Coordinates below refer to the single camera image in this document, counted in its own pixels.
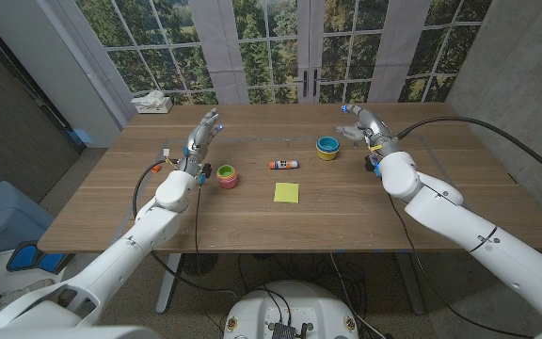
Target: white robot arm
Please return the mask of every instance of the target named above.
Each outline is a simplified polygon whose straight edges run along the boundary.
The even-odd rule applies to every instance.
[[[337,131],[365,139],[382,157],[382,184],[406,203],[405,211],[469,252],[542,314],[542,254],[462,207],[463,196],[454,187],[418,172],[411,156],[400,150],[390,129],[373,113],[356,105],[345,105],[343,111],[358,115],[359,122]]]
[[[100,318],[144,257],[179,229],[189,206],[186,194],[198,182],[215,128],[216,109],[192,131],[187,150],[174,170],[137,214],[135,225],[75,277],[26,294],[0,312],[0,329],[46,329],[90,326]]]

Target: table leg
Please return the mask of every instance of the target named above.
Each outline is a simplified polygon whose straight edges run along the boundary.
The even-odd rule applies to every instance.
[[[416,315],[425,315],[425,306],[423,305],[422,292],[418,284],[418,278],[411,263],[409,253],[395,253],[396,263],[399,266],[403,283],[405,283],[406,293],[409,296],[411,310]]]
[[[173,271],[179,273],[181,259],[181,253],[171,253],[168,255],[167,266]],[[177,279],[175,279],[175,277],[173,277],[170,273],[165,272],[165,276],[162,279],[162,284],[160,285],[158,301],[156,302],[156,313],[159,315],[163,315],[167,312],[176,283]]]

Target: yellow cup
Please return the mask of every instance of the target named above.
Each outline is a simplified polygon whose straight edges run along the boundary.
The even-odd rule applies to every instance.
[[[333,158],[336,157],[336,153],[339,151],[340,149],[336,150],[336,152],[332,152],[332,153],[327,153],[327,152],[323,152],[319,149],[319,147],[317,147],[317,156],[319,156],[320,159],[322,160],[331,160]]]

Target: window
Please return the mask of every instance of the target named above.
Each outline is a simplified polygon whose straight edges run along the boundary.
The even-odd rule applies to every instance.
[[[251,104],[298,101],[295,0],[233,0]]]
[[[365,103],[388,0],[326,0],[320,103]]]
[[[75,0],[134,96],[217,104],[187,0]]]
[[[433,0],[399,102],[444,102],[490,0]]]

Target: blue cup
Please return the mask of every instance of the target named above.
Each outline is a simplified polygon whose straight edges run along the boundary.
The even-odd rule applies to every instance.
[[[340,148],[340,142],[335,137],[320,137],[317,140],[317,148],[325,153],[334,153]]]

